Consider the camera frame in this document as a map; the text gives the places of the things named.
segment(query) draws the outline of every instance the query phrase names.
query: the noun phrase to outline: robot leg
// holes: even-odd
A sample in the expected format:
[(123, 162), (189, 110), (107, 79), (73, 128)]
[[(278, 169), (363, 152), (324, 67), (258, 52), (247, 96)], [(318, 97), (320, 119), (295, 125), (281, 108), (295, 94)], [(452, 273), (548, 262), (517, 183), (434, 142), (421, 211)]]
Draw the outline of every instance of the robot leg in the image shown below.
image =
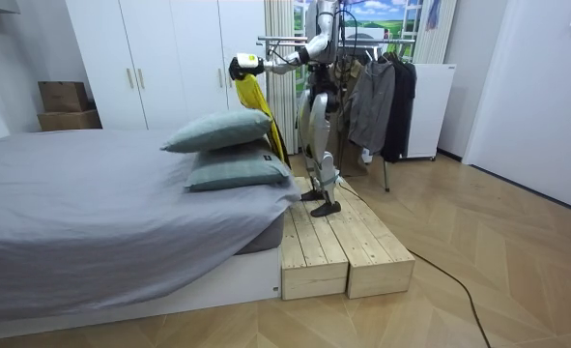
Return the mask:
[(326, 107), (328, 105), (328, 94), (321, 93), (315, 97), (313, 108), (309, 120), (309, 144), (313, 164), (315, 167), (316, 187), (322, 191), (326, 203), (311, 212), (315, 218), (341, 211), (341, 205), (334, 198), (334, 186), (338, 175), (334, 168), (332, 154), (326, 151), (328, 145), (328, 135), (330, 132), (330, 121), (326, 117)]
[(315, 185), (316, 176), (315, 164), (313, 157), (311, 156), (310, 143), (310, 90), (304, 90), (300, 95), (300, 100), (298, 104), (298, 132), (300, 134), (300, 142), (302, 145), (302, 153), (304, 154), (304, 164), (306, 166), (306, 172), (309, 178), (311, 178), (311, 190), (302, 194), (302, 201), (313, 201), (319, 200), (324, 197), (322, 192), (319, 190), (319, 186)]

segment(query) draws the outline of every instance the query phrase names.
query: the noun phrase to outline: gray jacket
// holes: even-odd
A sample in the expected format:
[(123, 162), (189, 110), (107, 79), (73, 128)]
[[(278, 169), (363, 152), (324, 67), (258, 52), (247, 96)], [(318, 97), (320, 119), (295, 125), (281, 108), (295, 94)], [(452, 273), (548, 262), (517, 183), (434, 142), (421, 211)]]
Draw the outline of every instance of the gray jacket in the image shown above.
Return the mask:
[(350, 122), (348, 139), (369, 149), (372, 155), (384, 147), (393, 95), (392, 63), (370, 62), (343, 107), (343, 119)]

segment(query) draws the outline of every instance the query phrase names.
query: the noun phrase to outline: white cabinet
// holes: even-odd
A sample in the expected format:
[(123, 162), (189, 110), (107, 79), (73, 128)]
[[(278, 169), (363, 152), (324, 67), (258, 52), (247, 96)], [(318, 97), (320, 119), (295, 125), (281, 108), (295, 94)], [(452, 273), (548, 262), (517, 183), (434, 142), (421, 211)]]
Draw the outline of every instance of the white cabinet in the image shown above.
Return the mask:
[[(220, 32), (222, 36), (222, 55), (225, 68), (237, 53), (265, 55), (264, 48), (257, 45), (257, 37), (266, 34), (266, 15), (264, 0), (232, 1), (219, 0)], [(266, 79), (257, 76), (262, 91), (266, 93)], [(241, 109), (236, 85), (227, 73), (227, 100), (230, 109)]]
[(146, 129), (118, 2), (68, 0), (67, 4), (102, 126), (114, 130)]
[(416, 96), (408, 139), (409, 159), (436, 155), (455, 69), (454, 64), (416, 64)]
[(104, 128), (176, 129), (242, 107), (227, 68), (261, 55), (263, 0), (66, 1)]
[(227, 65), (223, 64), (216, 1), (171, 1), (186, 106), (191, 115), (227, 110)]
[(120, 0), (120, 8), (148, 129), (179, 128), (187, 98), (169, 2)]

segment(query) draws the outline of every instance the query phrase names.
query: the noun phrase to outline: bed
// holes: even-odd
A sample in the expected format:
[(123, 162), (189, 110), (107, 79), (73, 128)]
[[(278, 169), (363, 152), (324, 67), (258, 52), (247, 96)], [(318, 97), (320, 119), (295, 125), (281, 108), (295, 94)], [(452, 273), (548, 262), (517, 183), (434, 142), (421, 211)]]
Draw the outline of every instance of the bed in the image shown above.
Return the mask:
[(293, 180), (188, 192), (168, 134), (0, 138), (0, 337), (278, 296)]

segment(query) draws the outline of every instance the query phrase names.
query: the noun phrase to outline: yellow garment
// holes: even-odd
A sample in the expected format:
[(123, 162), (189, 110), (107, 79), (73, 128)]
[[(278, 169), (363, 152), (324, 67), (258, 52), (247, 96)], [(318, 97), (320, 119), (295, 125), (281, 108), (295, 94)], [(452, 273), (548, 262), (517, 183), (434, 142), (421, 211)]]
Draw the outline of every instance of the yellow garment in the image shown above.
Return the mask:
[(283, 161), (290, 165), (289, 159), (287, 157), (287, 150), (285, 149), (285, 144), (280, 136), (280, 131), (278, 130), (278, 125), (274, 121), (274, 117), (268, 107), (268, 103), (264, 98), (262, 90), (259, 88), (259, 83), (257, 78), (252, 74), (247, 74), (243, 80), (236, 81), (236, 90), (238, 91), (238, 98), (242, 105), (264, 111), (265, 114), (270, 116), (272, 120), (271, 131), (268, 134), (268, 140), (270, 141), (272, 151)]

